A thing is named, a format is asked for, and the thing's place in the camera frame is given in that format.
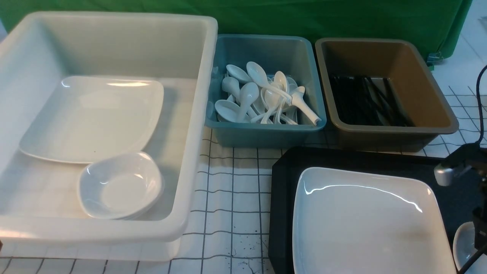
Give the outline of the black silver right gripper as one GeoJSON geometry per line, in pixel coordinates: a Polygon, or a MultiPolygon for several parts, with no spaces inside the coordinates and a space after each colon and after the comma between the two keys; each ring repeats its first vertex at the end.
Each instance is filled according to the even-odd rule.
{"type": "MultiPolygon", "coordinates": [[[[468,170],[475,170],[481,177],[486,178],[486,164],[487,149],[478,143],[467,143],[440,161],[434,168],[435,179],[438,185],[449,186],[455,178],[461,177],[468,170]]],[[[487,244],[487,221],[484,211],[481,207],[473,210],[474,246],[482,252],[486,251],[487,244]]]]}

